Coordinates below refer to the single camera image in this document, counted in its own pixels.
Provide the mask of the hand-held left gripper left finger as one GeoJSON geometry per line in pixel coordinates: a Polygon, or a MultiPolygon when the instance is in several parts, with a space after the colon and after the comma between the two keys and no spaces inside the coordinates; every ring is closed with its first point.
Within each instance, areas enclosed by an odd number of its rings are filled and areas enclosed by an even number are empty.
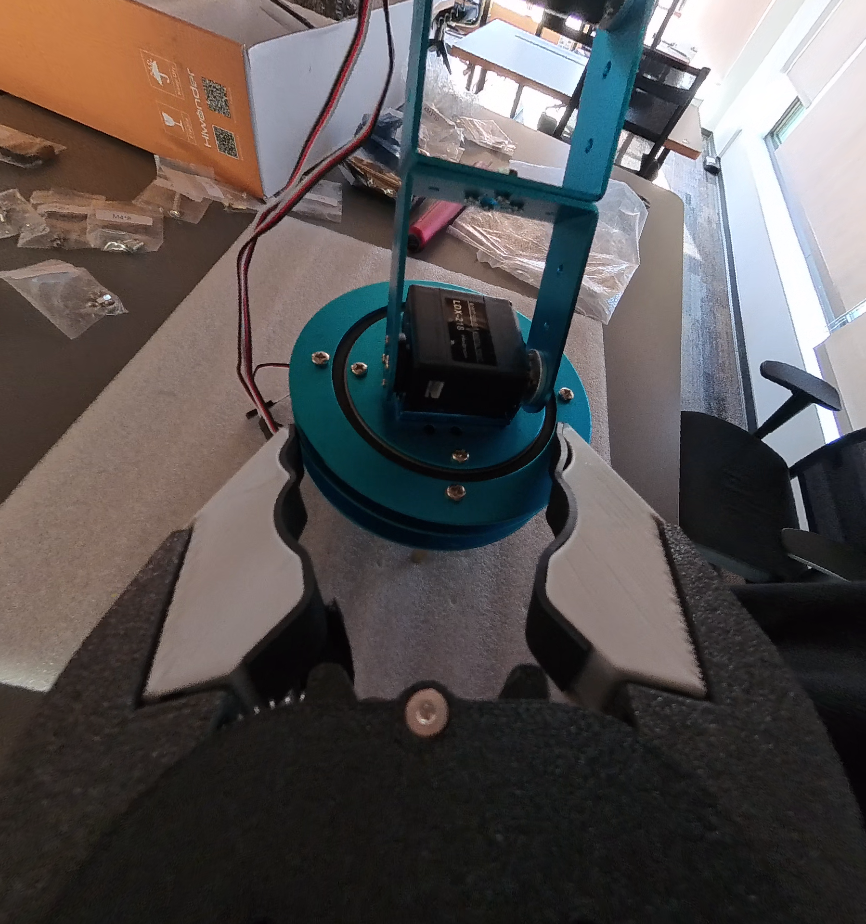
{"type": "Polygon", "coordinates": [[[354,685],[342,613],[300,543],[299,434],[282,427],[198,511],[143,681],[142,704],[229,692],[242,706],[300,694],[319,664],[354,685]]]}

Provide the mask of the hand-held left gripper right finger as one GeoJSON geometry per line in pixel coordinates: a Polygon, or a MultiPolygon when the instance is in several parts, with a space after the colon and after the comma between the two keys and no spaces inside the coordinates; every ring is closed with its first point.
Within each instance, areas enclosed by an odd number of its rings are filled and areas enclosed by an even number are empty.
{"type": "Polygon", "coordinates": [[[545,511],[553,540],[525,630],[531,654],[588,710],[611,710],[628,685],[706,699],[663,521],[570,425],[557,426],[556,446],[545,511]]]}

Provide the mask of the blue toy robot arm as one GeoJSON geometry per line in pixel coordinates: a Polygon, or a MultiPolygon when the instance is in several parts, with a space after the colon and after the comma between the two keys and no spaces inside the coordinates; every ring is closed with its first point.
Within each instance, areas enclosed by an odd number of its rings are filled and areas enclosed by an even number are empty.
{"type": "Polygon", "coordinates": [[[303,467],[357,525],[418,549],[490,544],[547,505],[557,425],[590,437],[589,400],[565,345],[652,6],[575,6],[598,33],[586,113],[551,184],[420,151],[432,3],[414,3],[389,282],[319,310],[288,375],[303,467]],[[507,299],[407,280],[414,193],[552,224],[530,321],[507,299]]]}

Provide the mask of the dark grey desk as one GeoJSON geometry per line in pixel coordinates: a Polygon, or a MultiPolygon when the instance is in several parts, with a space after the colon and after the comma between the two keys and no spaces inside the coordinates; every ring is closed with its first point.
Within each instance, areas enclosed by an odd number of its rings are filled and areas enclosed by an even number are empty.
{"type": "MultiPolygon", "coordinates": [[[[0,162],[0,191],[64,188],[125,202],[155,176],[151,154],[8,94],[0,95],[0,124],[66,145],[43,169],[0,162]]],[[[588,394],[594,449],[670,520],[679,493],[684,207],[673,191],[618,169],[614,175],[649,203],[640,266],[608,325],[575,315],[566,353],[588,394]],[[670,478],[674,461],[670,500],[626,470],[627,419],[637,428],[629,451],[644,455],[655,478],[670,478]]],[[[343,187],[341,223],[289,215],[258,243],[250,277],[255,363],[289,361],[301,329],[326,303],[364,284],[388,283],[394,204],[345,181],[343,187]]],[[[69,339],[0,281],[0,505],[220,258],[240,246],[254,217],[213,205],[198,225],[168,220],[162,248],[133,257],[0,240],[0,271],[68,260],[117,294],[127,311],[69,339]]],[[[31,703],[51,689],[0,683],[1,693],[4,687],[31,703]]]]}

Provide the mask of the white foam sheet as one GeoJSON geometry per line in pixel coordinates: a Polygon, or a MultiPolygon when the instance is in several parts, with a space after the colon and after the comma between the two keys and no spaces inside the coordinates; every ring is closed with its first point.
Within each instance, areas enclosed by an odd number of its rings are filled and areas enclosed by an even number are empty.
{"type": "MultiPolygon", "coordinates": [[[[0,683],[45,692],[161,543],[264,445],[236,375],[233,245],[0,505],[0,683]]],[[[481,549],[430,552],[352,523],[301,482],[301,543],[341,609],[357,694],[435,680],[495,698],[524,638],[542,514],[481,549]]]]}

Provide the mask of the clear plastic bag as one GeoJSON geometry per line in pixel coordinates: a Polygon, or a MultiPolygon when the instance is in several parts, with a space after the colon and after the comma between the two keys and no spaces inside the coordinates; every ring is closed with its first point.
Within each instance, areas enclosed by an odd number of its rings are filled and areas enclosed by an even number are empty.
{"type": "MultiPolygon", "coordinates": [[[[425,154],[451,160],[460,160],[463,154],[481,154],[486,169],[515,171],[522,178],[559,186],[563,166],[549,167],[517,158],[522,153],[522,130],[520,123],[446,94],[435,103],[425,103],[420,145],[425,154]]],[[[397,175],[401,131],[402,109],[385,109],[369,141],[344,162],[341,170],[347,181],[356,188],[395,198],[401,184],[397,175]]],[[[648,208],[626,183],[611,180],[598,211],[577,312],[606,323],[639,267],[639,242],[648,208]]],[[[469,245],[478,261],[537,288],[551,231],[545,222],[469,206],[449,233],[469,245]]]]}

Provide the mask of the pile of small parts bags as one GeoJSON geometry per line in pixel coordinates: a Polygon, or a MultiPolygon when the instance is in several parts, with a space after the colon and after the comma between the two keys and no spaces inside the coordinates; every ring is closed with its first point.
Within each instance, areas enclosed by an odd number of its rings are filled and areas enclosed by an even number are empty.
{"type": "MultiPolygon", "coordinates": [[[[70,189],[0,191],[0,240],[13,239],[22,249],[142,256],[161,249],[167,219],[196,225],[214,203],[235,212],[260,207],[209,168],[156,155],[155,169],[155,179],[126,202],[70,189]]],[[[121,298],[90,271],[56,257],[0,271],[0,281],[69,339],[105,317],[126,313],[121,298]]]]}

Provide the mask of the black mesh office chair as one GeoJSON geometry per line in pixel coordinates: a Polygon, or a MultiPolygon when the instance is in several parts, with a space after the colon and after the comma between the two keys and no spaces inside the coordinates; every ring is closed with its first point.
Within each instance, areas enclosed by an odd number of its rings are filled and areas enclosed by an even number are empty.
{"type": "Polygon", "coordinates": [[[642,179],[658,176],[667,158],[666,141],[704,83],[708,68],[696,68],[642,47],[641,40],[623,45],[597,30],[588,41],[590,54],[564,115],[553,130],[562,140],[573,113],[581,152],[605,156],[611,163],[621,131],[651,144],[635,170],[642,179]]]}

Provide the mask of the beige roller blind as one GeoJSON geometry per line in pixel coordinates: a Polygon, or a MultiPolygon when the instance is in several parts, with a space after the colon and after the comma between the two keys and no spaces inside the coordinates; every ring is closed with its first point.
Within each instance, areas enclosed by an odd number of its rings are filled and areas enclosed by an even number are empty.
{"type": "Polygon", "coordinates": [[[827,2],[783,67],[803,107],[776,164],[817,263],[831,319],[815,348],[866,428],[866,1],[827,2]]]}

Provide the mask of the white parts box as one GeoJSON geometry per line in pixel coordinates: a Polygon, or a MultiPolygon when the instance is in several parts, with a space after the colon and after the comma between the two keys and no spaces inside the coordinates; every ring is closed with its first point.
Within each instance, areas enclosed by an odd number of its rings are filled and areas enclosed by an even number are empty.
{"type": "MultiPolygon", "coordinates": [[[[405,92],[404,67],[411,42],[412,2],[373,2],[367,37],[333,115],[312,145],[310,168],[351,141],[381,96],[388,74],[388,30],[395,71],[386,104],[405,92]]],[[[332,89],[355,32],[344,20],[255,44],[244,52],[254,151],[262,193],[270,197],[287,183],[300,151],[332,89]]]]}

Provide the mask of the grey office table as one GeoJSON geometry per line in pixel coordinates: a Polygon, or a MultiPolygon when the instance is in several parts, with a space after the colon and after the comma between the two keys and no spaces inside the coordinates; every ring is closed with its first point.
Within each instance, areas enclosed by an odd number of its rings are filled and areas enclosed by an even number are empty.
{"type": "Polygon", "coordinates": [[[492,20],[449,46],[471,71],[463,78],[485,109],[535,128],[543,113],[570,102],[587,57],[503,20],[492,20]]]}

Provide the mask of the red-handled tool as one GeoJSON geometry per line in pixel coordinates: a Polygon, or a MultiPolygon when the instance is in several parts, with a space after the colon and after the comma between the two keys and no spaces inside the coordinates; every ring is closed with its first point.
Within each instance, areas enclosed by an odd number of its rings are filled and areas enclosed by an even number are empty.
{"type": "Polygon", "coordinates": [[[408,215],[407,251],[415,255],[423,251],[462,214],[466,202],[418,198],[408,215]]]}

